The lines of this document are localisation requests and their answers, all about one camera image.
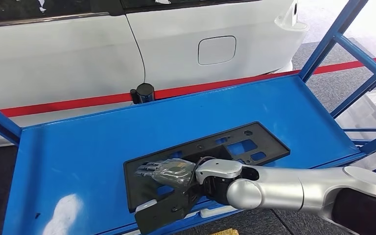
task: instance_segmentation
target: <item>red stripe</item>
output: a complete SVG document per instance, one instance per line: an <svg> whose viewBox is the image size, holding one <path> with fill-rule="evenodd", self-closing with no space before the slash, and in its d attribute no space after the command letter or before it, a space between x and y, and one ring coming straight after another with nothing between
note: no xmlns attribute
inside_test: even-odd
<svg viewBox="0 0 376 235"><path fill-rule="evenodd" d="M341 64L334 64L334 65L325 65L320 66L315 70L314 74L321 74L326 72L334 72L340 70L348 70L363 67L364 65L359 61L352 61L346 62ZM220 82L211 82L205 84L198 84L198 85L191 85L185 87L177 87L177 88L170 88L155 91L155 97L157 99L168 98L178 95L184 94L192 94L196 92L203 92L212 89L228 87L233 85L239 85L247 82L254 82L260 81L264 79L269 79L273 77L280 77L285 75L297 74L300 70L294 70L289 72L280 72L280 73L273 73L273 74L264 74L259 76L253 77L245 77L227 81L220 81ZM7 117L17 117L23 115L30 115L30 114L40 114L40 113L47 113L53 111L61 111L61 110L68 110L68 109L77 109L77 108L84 108L90 106L97 106L97 105L104 105L104 104L114 104L120 103L125 101L131 101L131 97L129 93L124 94L112 94L112 95L104 95L98 97L90 97L84 99L75 99L75 100L67 100L67 101L59 101L53 103L46 103L46 104L35 104L35 105L28 105L22 107L14 107L14 108L7 108L1 109L0 111L6 115Z"/></svg>

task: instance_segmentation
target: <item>black plastic bracket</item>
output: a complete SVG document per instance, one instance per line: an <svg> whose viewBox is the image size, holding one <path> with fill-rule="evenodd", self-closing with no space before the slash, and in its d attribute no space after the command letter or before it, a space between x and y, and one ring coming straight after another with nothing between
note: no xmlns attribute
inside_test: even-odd
<svg viewBox="0 0 376 235"><path fill-rule="evenodd" d="M243 151L234 151L234 145ZM174 190L172 193L160 194L158 189L163 185L149 177L135 175L136 169L145 162L182 158L196 163L202 157L212 156L218 159L243 161L248 165L263 165L289 154L290 150L286 145L259 122L253 122L126 161L123 167L129 212L135 212L137 206L155 199L157 204L135 213L141 232L153 231L173 221L183 219L202 195L208 197L211 194L215 195L214 190L207 193L202 188L196 188L195 185L189 186L187 190Z"/></svg>

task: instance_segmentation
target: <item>white car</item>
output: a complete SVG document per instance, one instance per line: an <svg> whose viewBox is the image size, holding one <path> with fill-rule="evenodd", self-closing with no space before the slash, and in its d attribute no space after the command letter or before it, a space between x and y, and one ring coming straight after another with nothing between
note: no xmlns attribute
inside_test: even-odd
<svg viewBox="0 0 376 235"><path fill-rule="evenodd" d="M6 1L0 109L291 70L308 31L297 0ZM27 126L129 104L11 119Z"/></svg>

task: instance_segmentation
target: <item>robotic arm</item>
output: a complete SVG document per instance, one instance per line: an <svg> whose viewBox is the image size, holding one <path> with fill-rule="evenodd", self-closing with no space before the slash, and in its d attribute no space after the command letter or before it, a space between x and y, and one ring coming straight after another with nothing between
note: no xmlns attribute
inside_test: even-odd
<svg viewBox="0 0 376 235"><path fill-rule="evenodd" d="M181 179L187 179L185 173L191 175L195 170L195 177L189 179L195 179L203 193L220 204L244 210L309 212L354 234L376 235L376 173L372 171L354 166L272 168L221 159L208 160L195 168L190 163L184 165L184 160L172 162L173 169L162 176L172 178L173 174L169 173L177 172L182 184ZM137 174L160 182L154 176L164 165L154 165L142 167Z"/></svg>

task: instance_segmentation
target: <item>floor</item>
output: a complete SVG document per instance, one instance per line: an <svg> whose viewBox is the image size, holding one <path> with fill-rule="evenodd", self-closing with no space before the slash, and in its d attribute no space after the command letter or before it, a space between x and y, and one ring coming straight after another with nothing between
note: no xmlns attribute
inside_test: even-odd
<svg viewBox="0 0 376 235"><path fill-rule="evenodd" d="M310 24L304 43L293 58L294 69L302 68L316 48L346 0L299 0L299 20ZM345 34L372 57L376 57L376 0L369 1ZM323 64L355 59L340 46L335 46ZM365 68L324 73L312 76L308 86L324 107L331 111L371 76ZM16 148L0 148L0 234L4 219ZM241 235L347 235L342 229L306 213L279 210L250 210L198 226L179 235L206 235L235 228Z"/></svg>

